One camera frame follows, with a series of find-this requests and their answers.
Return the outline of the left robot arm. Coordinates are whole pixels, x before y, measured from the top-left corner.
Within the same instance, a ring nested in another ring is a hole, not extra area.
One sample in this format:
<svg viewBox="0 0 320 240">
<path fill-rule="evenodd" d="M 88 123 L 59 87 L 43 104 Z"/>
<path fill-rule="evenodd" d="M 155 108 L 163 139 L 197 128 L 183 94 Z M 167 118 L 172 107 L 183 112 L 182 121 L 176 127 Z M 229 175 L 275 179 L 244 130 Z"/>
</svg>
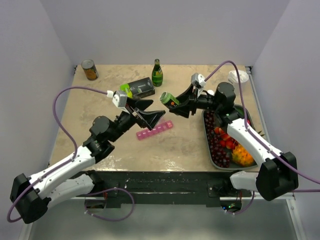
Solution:
<svg viewBox="0 0 320 240">
<path fill-rule="evenodd" d="M 99 196 L 104 184 L 94 174 L 72 177 L 105 159 L 114 150 L 113 143 L 134 125 L 152 130 L 166 113 L 165 110 L 147 111 L 152 103 L 152 100 L 127 99 L 119 105 L 122 111 L 115 120 L 103 115 L 96 117 L 88 139 L 60 162 L 30 176 L 23 173 L 16 176 L 9 196 L 12 206 L 7 221 L 22 220 L 30 224 L 65 200 L 86 194 Z"/>
</svg>

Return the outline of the pink weekly pill organizer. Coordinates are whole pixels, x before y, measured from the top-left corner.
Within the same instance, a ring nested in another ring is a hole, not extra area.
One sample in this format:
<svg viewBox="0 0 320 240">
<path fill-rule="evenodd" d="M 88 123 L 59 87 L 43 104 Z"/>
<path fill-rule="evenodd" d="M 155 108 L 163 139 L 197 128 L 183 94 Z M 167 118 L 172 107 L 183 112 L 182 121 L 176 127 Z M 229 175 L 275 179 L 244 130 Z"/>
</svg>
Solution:
<svg viewBox="0 0 320 240">
<path fill-rule="evenodd" d="M 160 133 L 163 133 L 165 131 L 168 131 L 174 127 L 174 124 L 171 120 L 159 123 L 156 125 L 152 130 L 144 129 L 141 131 L 136 132 L 136 138 L 141 141 L 144 139 L 147 139 L 149 137 L 153 137 L 155 135 L 158 135 Z"/>
</svg>

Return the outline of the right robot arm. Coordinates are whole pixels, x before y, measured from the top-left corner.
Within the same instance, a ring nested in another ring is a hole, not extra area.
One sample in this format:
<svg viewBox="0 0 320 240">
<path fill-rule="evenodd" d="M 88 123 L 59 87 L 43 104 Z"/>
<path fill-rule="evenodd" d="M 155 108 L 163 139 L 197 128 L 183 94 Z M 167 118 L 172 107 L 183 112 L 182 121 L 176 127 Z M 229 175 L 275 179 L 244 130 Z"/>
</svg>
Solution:
<svg viewBox="0 0 320 240">
<path fill-rule="evenodd" d="M 274 200 L 299 186 L 296 157 L 291 152 L 283 153 L 260 136 L 234 107 L 236 95 L 228 82 L 218 84 L 214 95 L 198 94 L 189 88 L 176 97 L 170 112 L 184 118 L 194 115 L 196 110 L 212 110 L 215 122 L 230 137 L 235 139 L 259 166 L 258 172 L 238 171 L 223 183 L 223 192 L 230 197 L 240 190 L 259 192 L 267 201 Z"/>
</svg>

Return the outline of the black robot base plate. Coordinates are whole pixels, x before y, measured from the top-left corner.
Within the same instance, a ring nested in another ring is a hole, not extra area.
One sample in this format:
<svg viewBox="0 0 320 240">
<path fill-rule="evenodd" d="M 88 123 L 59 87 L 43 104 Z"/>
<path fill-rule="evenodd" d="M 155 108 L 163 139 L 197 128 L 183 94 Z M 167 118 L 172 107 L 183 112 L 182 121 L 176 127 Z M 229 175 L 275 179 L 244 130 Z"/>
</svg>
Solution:
<svg viewBox="0 0 320 240">
<path fill-rule="evenodd" d="M 239 196 L 250 197 L 249 190 L 236 190 L 229 182 L 230 172 L 156 172 L 156 171 L 95 171 L 85 174 L 93 178 L 92 192 L 110 189 L 97 198 L 107 208 L 124 204 L 136 205 L 205 205 L 220 207 L 222 199 L 230 203 Z"/>
</svg>

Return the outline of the green pill bottle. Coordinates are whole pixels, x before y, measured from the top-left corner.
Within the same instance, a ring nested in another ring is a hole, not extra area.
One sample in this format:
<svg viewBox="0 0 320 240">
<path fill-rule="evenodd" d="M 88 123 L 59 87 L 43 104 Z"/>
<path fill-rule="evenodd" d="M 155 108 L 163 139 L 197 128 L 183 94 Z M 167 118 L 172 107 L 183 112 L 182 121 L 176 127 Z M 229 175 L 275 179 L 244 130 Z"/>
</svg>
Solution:
<svg viewBox="0 0 320 240">
<path fill-rule="evenodd" d="M 159 98 L 160 102 L 167 107 L 176 107 L 180 102 L 169 92 L 165 91 Z"/>
</svg>

